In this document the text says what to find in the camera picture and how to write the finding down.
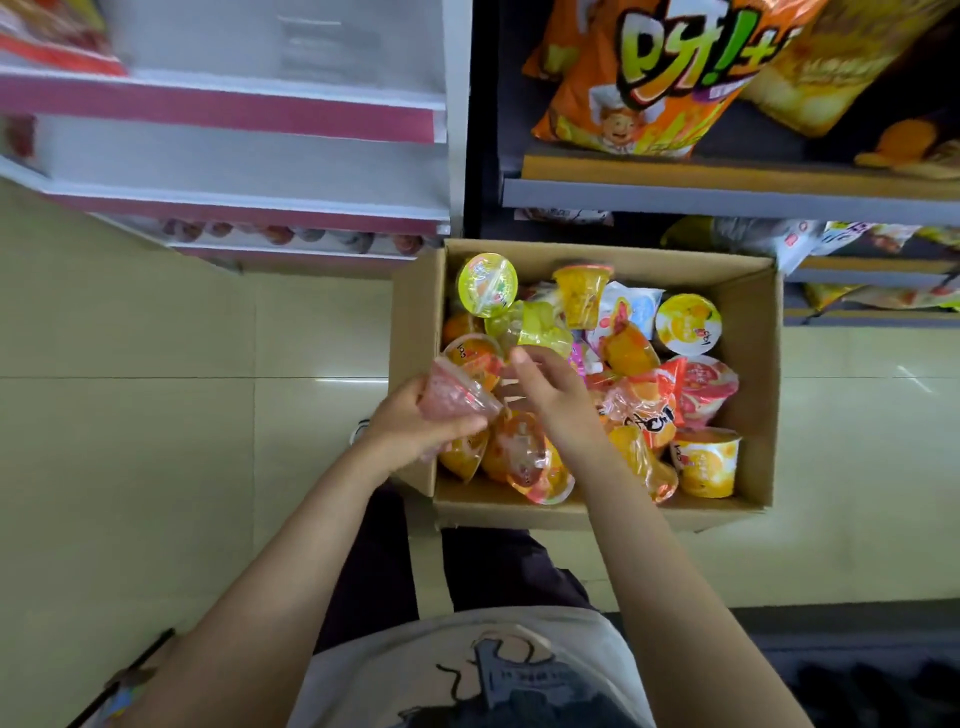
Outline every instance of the cardboard box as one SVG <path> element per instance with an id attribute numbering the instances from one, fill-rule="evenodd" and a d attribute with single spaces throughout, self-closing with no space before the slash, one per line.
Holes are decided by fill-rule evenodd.
<path id="1" fill-rule="evenodd" d="M 677 530 L 699 531 L 762 513 L 773 503 L 774 459 L 780 405 L 780 329 L 783 281 L 775 262 L 761 257 L 610 248 L 562 243 L 447 240 L 425 250 L 394 273 L 390 337 L 390 389 L 422 374 L 440 352 L 446 288 L 461 265 L 479 253 L 500 253 L 516 267 L 521 283 L 551 280 L 553 271 L 577 260 L 605 262 L 626 284 L 702 293 L 723 317 L 723 334 L 711 355 L 740 376 L 740 391 L 715 420 L 743 436 L 736 491 L 718 500 L 678 492 L 662 507 Z M 414 463 L 396 474 L 432 497 L 440 525 L 499 528 L 589 529 L 587 509 L 576 489 L 555 506 L 536 505 L 480 471 L 470 483 L 431 463 Z"/>

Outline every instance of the person's left hand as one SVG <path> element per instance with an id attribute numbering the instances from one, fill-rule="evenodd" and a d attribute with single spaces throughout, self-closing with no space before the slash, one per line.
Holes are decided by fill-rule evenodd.
<path id="1" fill-rule="evenodd" d="M 454 420 L 425 420 L 417 401 L 426 385 L 426 376 L 415 376 L 380 403 L 370 426 L 357 441 L 371 449 L 373 457 L 390 473 L 412 463 L 446 443 L 479 432 L 487 426 L 482 415 Z"/>

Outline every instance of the person's right hand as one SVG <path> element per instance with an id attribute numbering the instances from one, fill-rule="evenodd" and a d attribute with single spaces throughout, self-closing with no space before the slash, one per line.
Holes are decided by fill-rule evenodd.
<path id="1" fill-rule="evenodd" d="M 559 354 L 544 347 L 516 347 L 510 365 L 518 384 L 501 387 L 501 397 L 526 399 L 508 406 L 533 410 L 565 463 L 573 467 L 611 446 L 587 386 Z"/>

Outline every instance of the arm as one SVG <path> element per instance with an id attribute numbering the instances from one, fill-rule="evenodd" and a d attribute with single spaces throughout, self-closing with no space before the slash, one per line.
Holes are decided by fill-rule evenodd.
<path id="1" fill-rule="evenodd" d="M 124 715 L 122 728 L 286 725 L 367 500 L 424 452 L 487 426 L 427 422 L 422 378 L 377 407 L 363 437 L 190 632 Z"/>
<path id="2" fill-rule="evenodd" d="M 511 360 L 582 489 L 658 726 L 810 728 L 607 439 L 580 378 L 550 351 L 514 350 Z"/>

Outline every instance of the graphic t-shirt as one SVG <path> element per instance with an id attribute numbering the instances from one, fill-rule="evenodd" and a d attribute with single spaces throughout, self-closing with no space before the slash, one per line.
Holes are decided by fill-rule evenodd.
<path id="1" fill-rule="evenodd" d="M 633 655 L 601 615 L 464 612 L 316 655 L 288 728 L 653 728 Z"/>

